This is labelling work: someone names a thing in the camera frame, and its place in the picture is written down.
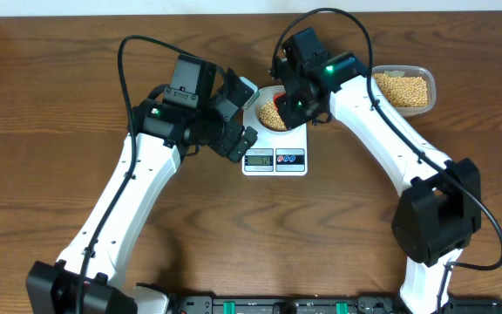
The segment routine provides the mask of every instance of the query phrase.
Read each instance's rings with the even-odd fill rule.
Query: plastic container
[[[403,117],[411,117],[422,113],[427,113],[435,105],[437,90],[435,89],[435,79],[431,72],[421,66],[414,65],[379,65],[373,67],[373,74],[383,73],[391,77],[421,77],[427,84],[427,106],[423,107],[394,107]]]

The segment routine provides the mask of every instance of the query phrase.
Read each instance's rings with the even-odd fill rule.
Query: scale control panel
[[[247,151],[243,162],[243,170],[248,173],[304,175],[307,171],[306,154],[303,148],[251,148]]]

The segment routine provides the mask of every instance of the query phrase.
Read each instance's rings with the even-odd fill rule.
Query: green clip
[[[348,304],[347,303],[337,303],[336,304],[336,314],[348,314]]]
[[[235,302],[224,302],[224,314],[235,314]]]

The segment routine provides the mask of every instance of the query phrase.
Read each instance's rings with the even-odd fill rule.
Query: bowl of beans
[[[435,105],[435,79],[423,67],[379,65],[373,68],[373,79],[384,97],[404,117],[426,113]]]

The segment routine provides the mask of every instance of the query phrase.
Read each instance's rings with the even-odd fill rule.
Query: beans
[[[266,103],[259,112],[259,121],[273,131],[286,131],[286,126],[276,109],[275,103],[271,100]]]
[[[384,97],[393,106],[423,107],[428,105],[427,84],[420,77],[390,77],[387,74],[373,74]]]

